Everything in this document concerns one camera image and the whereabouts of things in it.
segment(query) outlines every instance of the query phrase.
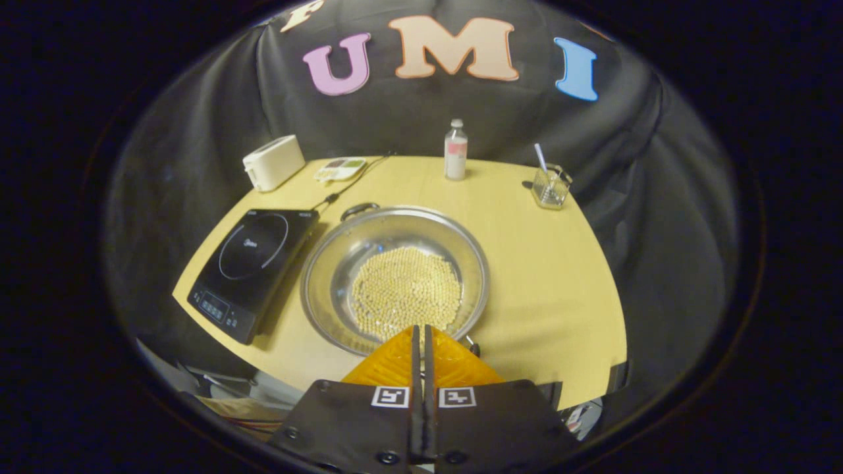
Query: metal bowl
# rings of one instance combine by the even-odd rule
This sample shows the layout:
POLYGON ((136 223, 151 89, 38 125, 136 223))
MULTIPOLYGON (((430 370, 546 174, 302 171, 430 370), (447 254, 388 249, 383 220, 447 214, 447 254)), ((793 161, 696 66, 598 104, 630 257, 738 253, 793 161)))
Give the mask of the metal bowl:
POLYGON ((302 276, 304 314, 322 337, 360 355, 370 354, 382 343, 357 328, 352 285, 369 257, 407 246, 441 256, 451 264, 462 298, 454 322, 445 331, 454 339, 468 333, 489 294, 486 256, 468 230, 430 209, 379 208, 371 202, 348 209, 341 221, 316 244, 302 276))

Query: screw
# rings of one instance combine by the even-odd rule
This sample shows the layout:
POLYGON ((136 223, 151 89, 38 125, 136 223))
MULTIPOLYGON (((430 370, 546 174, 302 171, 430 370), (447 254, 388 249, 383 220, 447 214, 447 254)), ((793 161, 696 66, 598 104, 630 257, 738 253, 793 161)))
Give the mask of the screw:
POLYGON ((391 451, 385 451, 383 453, 378 453, 378 462, 381 464, 392 465, 397 464, 400 461, 400 457, 396 453, 391 451))
POLYGON ((469 459, 469 456, 459 451, 451 451, 445 455, 445 461, 449 464, 462 464, 469 459))

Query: power cord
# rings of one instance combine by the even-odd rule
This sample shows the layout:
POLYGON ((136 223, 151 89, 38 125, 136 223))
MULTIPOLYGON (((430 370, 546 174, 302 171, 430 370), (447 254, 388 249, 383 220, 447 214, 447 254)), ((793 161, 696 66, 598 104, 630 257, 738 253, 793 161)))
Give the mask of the power cord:
POLYGON ((326 197, 325 197, 325 199, 323 199, 321 202, 319 202, 319 204, 316 204, 315 206, 313 206, 312 208, 310 208, 310 210, 311 210, 311 211, 315 211, 317 207, 321 206, 322 204, 326 204, 326 203, 328 204, 328 206, 330 206, 330 205, 331 205, 331 204, 333 204, 333 203, 334 203, 337 199, 339 199, 339 198, 340 198, 340 196, 342 195, 342 193, 343 193, 343 192, 348 191, 348 188, 350 188, 350 187, 352 187, 352 186, 356 185, 356 184, 357 184, 357 182, 358 182, 358 181, 360 181, 360 180, 361 180, 361 179, 362 179, 365 175, 368 175, 368 174, 369 174, 369 172, 370 172, 370 171, 372 171, 372 169, 374 169, 375 165, 377 165, 378 163, 382 163, 384 160, 386 160, 387 158, 389 158, 390 156, 392 156, 392 155, 394 155, 394 154, 395 154, 395 152, 393 152, 393 151, 389 151, 389 152, 387 152, 384 156, 382 156, 382 157, 380 157, 380 158, 378 158, 378 159, 375 159, 372 163, 369 163, 368 165, 366 165, 366 168, 364 168, 364 169, 363 169, 363 171, 360 173, 360 175, 359 175, 357 178, 355 178, 355 179, 354 179, 354 181, 352 181, 352 182, 348 183, 348 186, 346 186, 346 187, 344 187, 344 188, 340 189, 340 190, 339 190, 339 191, 337 191, 337 192, 333 192, 333 193, 329 194, 328 196, 326 196, 326 197))

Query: induction cooktop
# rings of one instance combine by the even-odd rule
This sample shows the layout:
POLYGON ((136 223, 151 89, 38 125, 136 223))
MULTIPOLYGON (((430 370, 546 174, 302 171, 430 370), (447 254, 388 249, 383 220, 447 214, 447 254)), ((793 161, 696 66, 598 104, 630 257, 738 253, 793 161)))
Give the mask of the induction cooktop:
POLYGON ((251 209, 199 273, 188 302, 235 341, 251 344, 267 306, 319 221, 316 211, 251 209))

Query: plastic bottle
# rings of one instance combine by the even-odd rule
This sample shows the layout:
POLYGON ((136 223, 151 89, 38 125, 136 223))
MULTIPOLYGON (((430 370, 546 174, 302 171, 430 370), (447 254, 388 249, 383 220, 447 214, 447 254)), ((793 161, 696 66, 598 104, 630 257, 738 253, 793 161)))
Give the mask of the plastic bottle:
POLYGON ((453 119, 451 130, 445 135, 445 177, 449 180, 465 178, 465 159, 469 152, 469 138, 463 132, 463 121, 453 119))

